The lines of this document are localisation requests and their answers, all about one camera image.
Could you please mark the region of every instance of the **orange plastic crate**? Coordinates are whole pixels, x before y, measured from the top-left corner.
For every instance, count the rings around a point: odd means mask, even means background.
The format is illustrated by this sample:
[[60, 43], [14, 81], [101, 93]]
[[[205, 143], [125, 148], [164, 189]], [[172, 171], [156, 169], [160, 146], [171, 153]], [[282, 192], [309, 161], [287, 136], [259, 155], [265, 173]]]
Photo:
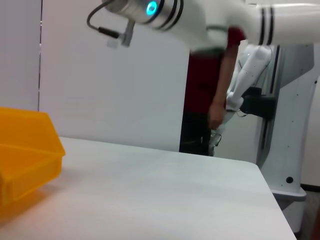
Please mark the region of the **orange plastic crate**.
[[0, 107], [0, 207], [56, 178], [65, 154], [46, 113]]

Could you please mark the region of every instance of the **white table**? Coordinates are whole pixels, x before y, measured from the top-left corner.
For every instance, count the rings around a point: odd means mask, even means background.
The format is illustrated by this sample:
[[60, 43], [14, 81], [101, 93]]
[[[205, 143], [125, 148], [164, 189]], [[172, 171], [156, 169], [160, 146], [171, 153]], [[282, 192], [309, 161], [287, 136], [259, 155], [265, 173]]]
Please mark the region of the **white table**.
[[61, 140], [60, 177], [2, 219], [1, 240], [296, 239], [252, 163]]

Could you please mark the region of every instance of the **white wall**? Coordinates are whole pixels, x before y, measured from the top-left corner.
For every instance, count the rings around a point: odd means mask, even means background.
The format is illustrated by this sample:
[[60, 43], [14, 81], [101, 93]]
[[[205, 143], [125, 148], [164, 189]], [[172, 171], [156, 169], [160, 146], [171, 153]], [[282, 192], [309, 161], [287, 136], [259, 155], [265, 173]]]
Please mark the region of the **white wall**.
[[[86, 25], [100, 0], [44, 0], [40, 110], [61, 136], [179, 150], [188, 49], [136, 26], [130, 48], [112, 49]], [[106, 10], [99, 26], [123, 31]]]
[[0, 106], [38, 109], [41, 0], [0, 1]]

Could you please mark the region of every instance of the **floor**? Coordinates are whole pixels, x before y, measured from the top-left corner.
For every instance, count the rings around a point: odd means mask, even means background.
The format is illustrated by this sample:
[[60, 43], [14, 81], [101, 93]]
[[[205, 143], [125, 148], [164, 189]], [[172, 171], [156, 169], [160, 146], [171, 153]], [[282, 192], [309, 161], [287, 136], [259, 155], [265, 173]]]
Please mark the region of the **floor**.
[[301, 236], [298, 240], [313, 240], [311, 239], [311, 236], [314, 230], [319, 207], [320, 192], [307, 192]]

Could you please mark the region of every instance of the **blue led ring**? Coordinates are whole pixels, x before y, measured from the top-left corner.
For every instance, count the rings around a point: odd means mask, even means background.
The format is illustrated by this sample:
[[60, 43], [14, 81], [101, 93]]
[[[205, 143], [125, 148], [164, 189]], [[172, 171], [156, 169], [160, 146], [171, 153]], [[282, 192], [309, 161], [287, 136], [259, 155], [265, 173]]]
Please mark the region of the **blue led ring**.
[[152, 15], [154, 15], [156, 13], [157, 9], [158, 9], [157, 2], [151, 1], [147, 5], [145, 13], [146, 13], [147, 16], [152, 16]]

